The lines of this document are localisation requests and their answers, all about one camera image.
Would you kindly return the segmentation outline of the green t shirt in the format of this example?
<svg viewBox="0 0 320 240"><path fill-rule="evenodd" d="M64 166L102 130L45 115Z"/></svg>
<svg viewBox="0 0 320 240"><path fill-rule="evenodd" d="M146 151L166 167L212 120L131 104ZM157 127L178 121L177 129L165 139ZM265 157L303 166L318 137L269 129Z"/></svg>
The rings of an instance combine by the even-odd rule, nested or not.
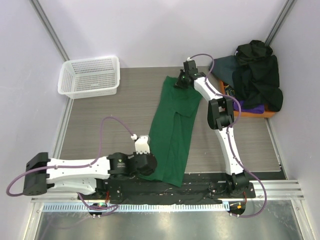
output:
<svg viewBox="0 0 320 240"><path fill-rule="evenodd" d="M177 78L167 76L150 130L150 150L157 167L148 181L161 181L181 187L189 157L192 133L201 99L192 87L174 87Z"/></svg>

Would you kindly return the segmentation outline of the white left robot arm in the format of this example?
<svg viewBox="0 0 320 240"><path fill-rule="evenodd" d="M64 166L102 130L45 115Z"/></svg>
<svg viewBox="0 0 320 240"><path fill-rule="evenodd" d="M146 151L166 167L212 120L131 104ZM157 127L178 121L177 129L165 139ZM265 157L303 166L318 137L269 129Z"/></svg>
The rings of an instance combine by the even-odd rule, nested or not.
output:
<svg viewBox="0 0 320 240"><path fill-rule="evenodd" d="M116 152L94 159L49 158L40 152L26 164L22 194L39 196L47 192L76 192L100 200L107 192L103 181L126 180L135 175L149 176L158 162L151 153Z"/></svg>

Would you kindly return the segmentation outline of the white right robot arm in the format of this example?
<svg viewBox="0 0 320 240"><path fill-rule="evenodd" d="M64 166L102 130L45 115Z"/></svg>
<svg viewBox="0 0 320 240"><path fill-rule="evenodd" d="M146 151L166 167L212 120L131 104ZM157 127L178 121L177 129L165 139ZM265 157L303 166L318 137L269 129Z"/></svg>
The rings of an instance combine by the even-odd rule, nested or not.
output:
<svg viewBox="0 0 320 240"><path fill-rule="evenodd" d="M198 71L194 60L183 63L174 86L193 88L207 101L207 123L219 140L225 161L225 190L230 197L238 197L249 187L250 181L248 172L243 168L232 127L235 121L233 100L223 96L206 75Z"/></svg>

